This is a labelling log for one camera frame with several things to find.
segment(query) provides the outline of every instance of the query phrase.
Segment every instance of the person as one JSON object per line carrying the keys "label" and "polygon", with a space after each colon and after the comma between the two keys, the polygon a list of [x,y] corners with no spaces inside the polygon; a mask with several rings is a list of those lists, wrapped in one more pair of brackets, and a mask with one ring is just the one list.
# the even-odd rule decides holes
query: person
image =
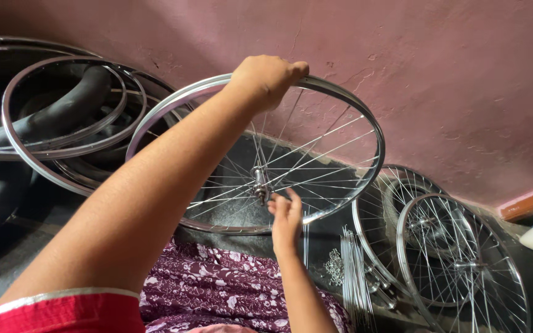
{"label": "person", "polygon": [[[308,72],[306,62],[246,58],[222,91],[83,203],[1,296],[0,332],[144,332],[139,294],[189,202],[251,119],[274,110]],[[297,253],[301,199],[287,194],[291,200],[273,194],[268,210],[290,329],[337,332]],[[222,324],[204,332],[253,331]]]}

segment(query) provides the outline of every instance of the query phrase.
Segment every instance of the fingers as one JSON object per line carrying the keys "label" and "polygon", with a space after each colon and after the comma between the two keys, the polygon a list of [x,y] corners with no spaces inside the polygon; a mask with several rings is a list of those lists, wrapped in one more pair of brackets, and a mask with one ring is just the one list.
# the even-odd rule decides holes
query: fingers
{"label": "fingers", "polygon": [[297,193],[295,193],[295,191],[291,187],[286,188],[285,191],[289,195],[289,198],[291,198],[291,209],[296,210],[296,211],[301,211],[300,196],[297,195]]}
{"label": "fingers", "polygon": [[282,195],[275,195],[275,220],[286,220],[290,202]]}
{"label": "fingers", "polygon": [[298,78],[302,78],[310,73],[310,65],[305,61],[298,61],[292,64],[295,71],[299,74]]}
{"label": "fingers", "polygon": [[268,209],[268,212],[271,214],[271,215],[275,215],[275,212],[277,211],[277,206],[275,204],[275,201],[269,201],[266,203],[267,204],[267,209]]}

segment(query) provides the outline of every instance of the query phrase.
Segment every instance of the wheel hub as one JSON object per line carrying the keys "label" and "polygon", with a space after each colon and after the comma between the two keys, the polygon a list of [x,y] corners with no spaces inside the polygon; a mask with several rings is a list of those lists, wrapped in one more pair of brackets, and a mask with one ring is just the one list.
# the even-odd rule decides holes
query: wheel hub
{"label": "wheel hub", "polygon": [[267,169],[263,167],[254,167],[251,170],[251,174],[254,176],[255,184],[252,186],[252,193],[259,199],[261,206],[265,205],[265,202],[271,198],[272,189],[268,185]]}

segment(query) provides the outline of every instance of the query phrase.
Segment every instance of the metal hub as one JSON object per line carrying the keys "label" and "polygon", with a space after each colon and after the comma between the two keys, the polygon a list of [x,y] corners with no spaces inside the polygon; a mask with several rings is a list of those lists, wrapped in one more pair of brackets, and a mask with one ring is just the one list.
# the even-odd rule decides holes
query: metal hub
{"label": "metal hub", "polygon": [[254,176],[255,184],[252,186],[252,192],[259,199],[260,205],[264,206],[265,202],[271,198],[271,187],[268,185],[267,169],[263,167],[254,167],[250,172]]}
{"label": "metal hub", "polygon": [[483,264],[481,262],[478,262],[476,260],[474,261],[455,261],[454,262],[454,268],[459,271],[472,271],[472,272],[478,272],[482,269],[482,267],[486,266],[487,264]]}

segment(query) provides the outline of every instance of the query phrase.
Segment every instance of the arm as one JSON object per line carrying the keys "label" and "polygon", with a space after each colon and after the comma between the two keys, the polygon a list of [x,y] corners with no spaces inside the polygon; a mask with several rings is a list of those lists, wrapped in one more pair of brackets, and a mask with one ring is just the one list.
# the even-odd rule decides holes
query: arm
{"label": "arm", "polygon": [[273,194],[268,209],[275,216],[272,226],[273,250],[281,269],[283,291],[287,301],[289,325],[293,333],[338,333],[329,312],[297,254],[301,228],[301,199],[291,188],[292,201]]}
{"label": "arm", "polygon": [[203,182],[252,117],[274,109],[307,63],[246,58],[226,87],[125,163],[0,299],[114,287],[139,293]]}

